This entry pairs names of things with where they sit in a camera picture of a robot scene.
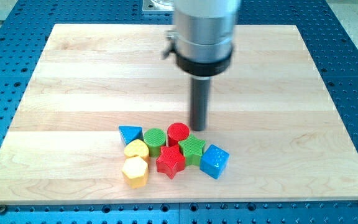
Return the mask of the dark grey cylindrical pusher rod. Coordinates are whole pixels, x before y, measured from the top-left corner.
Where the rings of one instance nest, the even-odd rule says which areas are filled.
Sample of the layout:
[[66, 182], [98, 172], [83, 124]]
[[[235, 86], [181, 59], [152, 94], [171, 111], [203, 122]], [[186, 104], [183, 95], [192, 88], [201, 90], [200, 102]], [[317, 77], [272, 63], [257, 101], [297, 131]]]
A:
[[194, 131], [206, 129], [211, 79], [191, 76], [190, 78], [190, 128]]

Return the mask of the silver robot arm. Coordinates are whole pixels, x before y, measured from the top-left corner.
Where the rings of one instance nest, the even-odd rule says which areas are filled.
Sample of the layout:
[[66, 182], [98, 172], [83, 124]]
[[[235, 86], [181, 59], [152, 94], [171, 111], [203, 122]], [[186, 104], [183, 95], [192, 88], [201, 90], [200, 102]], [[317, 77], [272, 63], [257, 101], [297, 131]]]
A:
[[176, 0], [168, 48], [162, 58], [175, 55], [176, 65], [190, 75], [189, 125], [207, 125], [211, 79], [224, 72], [234, 51], [233, 36], [240, 0]]

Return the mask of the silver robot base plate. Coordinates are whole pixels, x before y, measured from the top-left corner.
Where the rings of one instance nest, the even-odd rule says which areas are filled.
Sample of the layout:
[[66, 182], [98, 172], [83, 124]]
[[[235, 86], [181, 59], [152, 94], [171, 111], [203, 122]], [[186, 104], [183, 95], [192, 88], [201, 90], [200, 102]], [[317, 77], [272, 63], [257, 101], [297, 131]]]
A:
[[143, 0], [142, 12], [144, 14], [171, 13], [174, 10], [173, 0]]

